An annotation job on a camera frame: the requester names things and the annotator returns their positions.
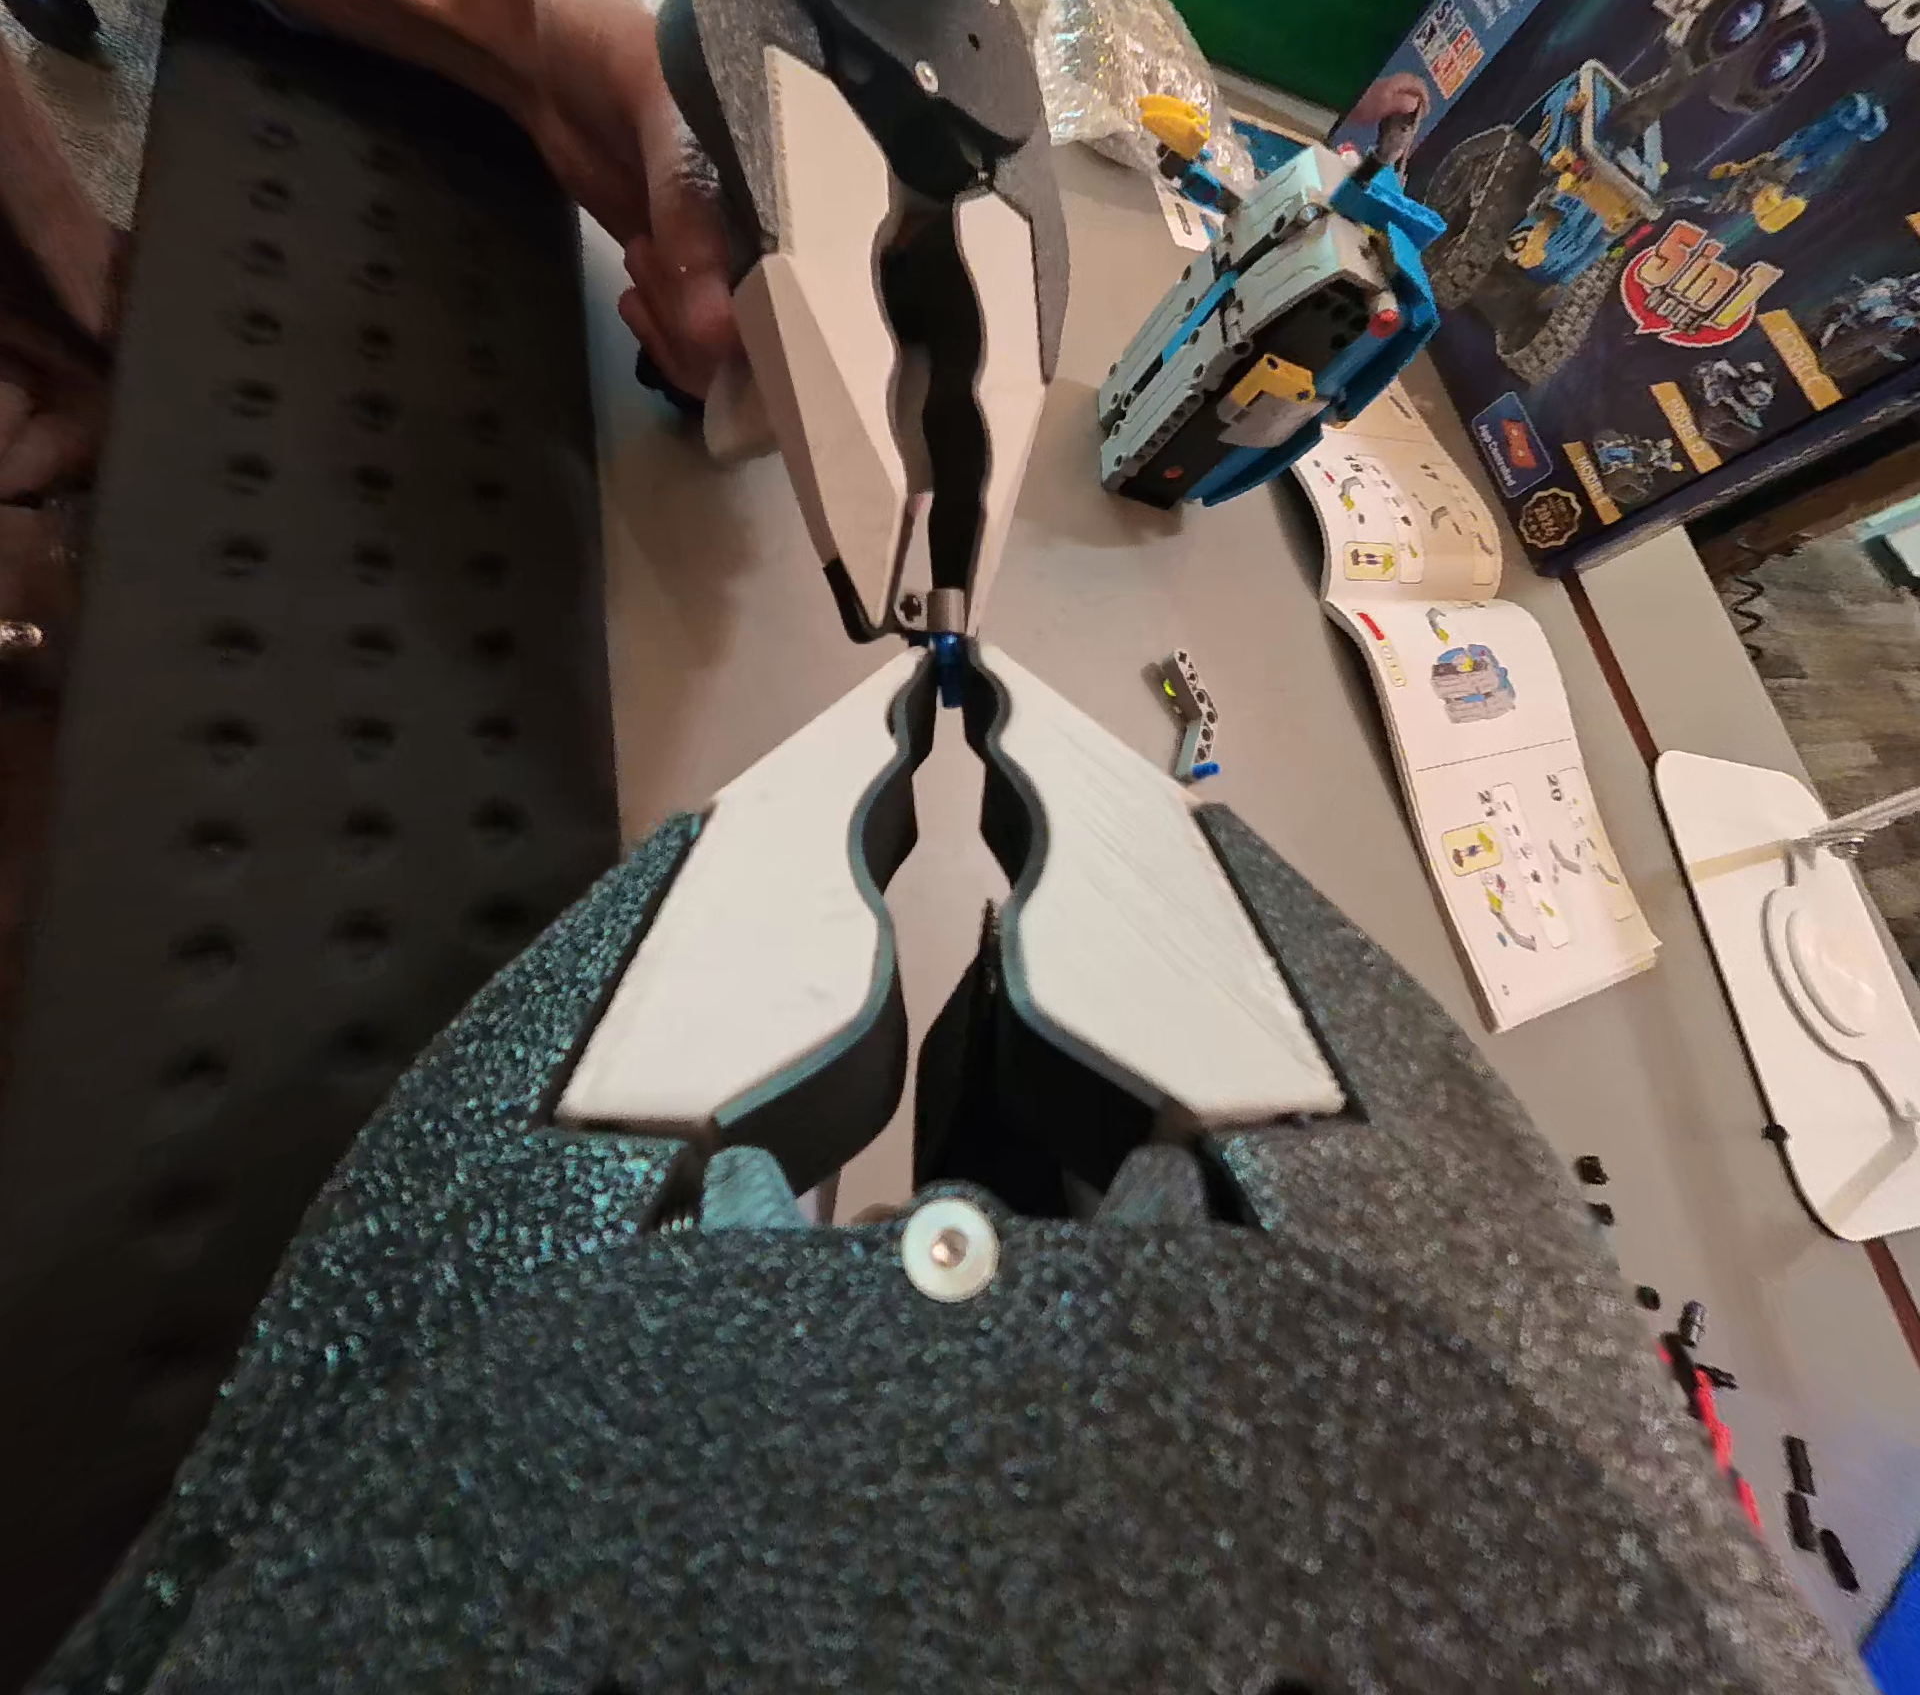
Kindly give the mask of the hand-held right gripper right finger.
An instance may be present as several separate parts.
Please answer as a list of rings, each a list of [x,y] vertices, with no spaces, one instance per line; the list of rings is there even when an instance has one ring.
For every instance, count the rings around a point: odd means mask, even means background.
[[[965,644],[980,832],[1008,882],[992,1072],[1011,1126],[1108,1188],[1153,1142],[1345,1112],[1202,804],[992,644]]]

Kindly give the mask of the person's left hand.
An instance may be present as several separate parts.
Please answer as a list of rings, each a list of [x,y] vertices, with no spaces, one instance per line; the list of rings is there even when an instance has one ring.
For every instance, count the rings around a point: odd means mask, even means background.
[[[617,312],[651,370],[703,400],[740,350],[715,180],[656,70],[544,70],[531,134],[569,200],[616,242]]]

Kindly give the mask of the brown shirt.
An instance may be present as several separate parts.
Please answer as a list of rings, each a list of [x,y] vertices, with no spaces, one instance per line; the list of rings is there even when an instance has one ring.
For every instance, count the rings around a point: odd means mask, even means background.
[[[2,72],[2,982],[40,880],[65,668],[105,434],[121,240],[14,58]]]

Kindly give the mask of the white folding book stand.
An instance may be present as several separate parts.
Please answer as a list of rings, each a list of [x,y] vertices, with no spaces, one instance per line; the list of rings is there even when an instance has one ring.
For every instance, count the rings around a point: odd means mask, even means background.
[[[1652,780],[1794,1190],[1839,1240],[1915,1232],[1915,1000],[1844,852],[1867,822],[1688,750]]]

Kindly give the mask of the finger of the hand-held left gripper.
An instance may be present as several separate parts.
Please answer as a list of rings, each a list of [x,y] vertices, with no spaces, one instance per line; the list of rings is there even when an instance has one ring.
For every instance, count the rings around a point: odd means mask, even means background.
[[[902,440],[902,338],[885,266],[931,218],[851,100],[796,50],[762,50],[740,150],[751,228],[734,314],[807,540],[854,642],[902,636],[894,596],[925,516],[924,448]]]
[[[931,588],[937,626],[982,626],[1044,414],[1036,246],[999,196],[954,208],[971,346],[931,372]]]

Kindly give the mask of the clear plastic bags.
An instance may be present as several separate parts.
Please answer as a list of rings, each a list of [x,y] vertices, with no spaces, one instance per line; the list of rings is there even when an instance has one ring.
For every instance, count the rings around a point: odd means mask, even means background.
[[[1233,134],[1218,80],[1170,0],[1009,0],[1024,30],[1056,146],[1078,144],[1136,172],[1153,172],[1160,144],[1139,100],[1176,98],[1210,126],[1208,150],[1227,182],[1258,172]]]

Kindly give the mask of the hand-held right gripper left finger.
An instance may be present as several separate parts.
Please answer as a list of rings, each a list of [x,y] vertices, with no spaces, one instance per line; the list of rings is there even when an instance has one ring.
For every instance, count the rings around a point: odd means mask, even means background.
[[[731,780],[696,820],[558,1094],[567,1130],[758,1148],[796,1192],[891,1120],[905,1074],[887,884],[918,844],[924,652]]]

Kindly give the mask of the pile of small brick pieces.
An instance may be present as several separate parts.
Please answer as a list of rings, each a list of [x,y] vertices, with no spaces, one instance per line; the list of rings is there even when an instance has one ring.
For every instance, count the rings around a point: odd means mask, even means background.
[[[1812,1224],[1770,1144],[1723,1168],[1591,1122],[1571,1170],[1682,1404],[1745,1514],[1850,1645],[1913,1537],[1910,1284],[1881,1242]]]

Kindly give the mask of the blue plastic bin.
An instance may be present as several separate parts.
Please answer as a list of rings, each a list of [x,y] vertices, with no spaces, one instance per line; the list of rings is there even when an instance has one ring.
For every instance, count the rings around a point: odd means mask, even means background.
[[[1860,1659],[1880,1693],[1917,1693],[1917,1559],[1872,1623]]]

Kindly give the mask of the open instruction booklet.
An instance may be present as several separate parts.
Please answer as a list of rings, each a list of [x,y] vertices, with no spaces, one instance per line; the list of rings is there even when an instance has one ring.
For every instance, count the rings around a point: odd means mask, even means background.
[[[1627,982],[1660,940],[1627,884],[1554,652],[1500,598],[1487,502],[1399,386],[1291,474],[1315,518],[1319,606],[1370,676],[1413,850],[1508,1032]]]

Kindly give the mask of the dark blue robot kit box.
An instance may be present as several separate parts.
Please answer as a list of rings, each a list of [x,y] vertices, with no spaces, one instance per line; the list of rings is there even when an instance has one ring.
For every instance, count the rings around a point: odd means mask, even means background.
[[[1427,358],[1561,572],[1915,422],[1917,0],[1429,0]]]

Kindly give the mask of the grey desk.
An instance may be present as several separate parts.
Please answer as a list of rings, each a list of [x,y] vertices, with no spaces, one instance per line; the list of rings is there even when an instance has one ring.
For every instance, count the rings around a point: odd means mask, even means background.
[[[1661,952],[1652,972],[1490,1034],[1413,850],[1375,694],[1319,604],[1324,546],[1289,482],[1153,512],[1094,470],[1092,392],[1186,264],[1144,176],[1056,154],[1070,236],[1062,360],[986,634],[1164,766],[1148,666],[1186,648],[1218,706],[1210,790],[1458,1022],[1566,1158],[1595,1156],[1600,1234],[1665,1316],[1706,1306],[1706,1358],[1765,1537],[1850,1647],[1915,1547],[1915,1356],[1881,1260],[1812,1224],[1764,1110],[1652,760],[1795,760],[1691,550],[1676,536],[1583,576],[1505,544],[1500,592],[1561,674],[1589,788]],[[607,676],[621,840],[708,802],[880,666],[851,646],[779,460],[718,466],[634,378],[626,272],[581,222],[598,422]]]

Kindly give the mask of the blue grey brick robot model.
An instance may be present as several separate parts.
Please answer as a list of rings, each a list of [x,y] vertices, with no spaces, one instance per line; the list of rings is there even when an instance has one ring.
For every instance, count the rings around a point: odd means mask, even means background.
[[[1139,120],[1160,168],[1218,216],[1096,396],[1106,494],[1214,508],[1272,482],[1391,388],[1442,322],[1427,252],[1445,222],[1402,180],[1420,110],[1373,142],[1298,146],[1249,188],[1210,156],[1189,104]]]

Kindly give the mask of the grey angled beam piece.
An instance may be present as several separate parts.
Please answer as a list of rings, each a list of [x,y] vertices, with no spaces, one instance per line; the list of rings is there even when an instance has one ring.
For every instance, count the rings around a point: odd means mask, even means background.
[[[1178,782],[1193,786],[1196,782],[1188,778],[1193,762],[1215,760],[1218,710],[1188,650],[1172,650],[1161,664],[1178,676],[1178,700],[1164,696],[1179,726],[1172,774]]]

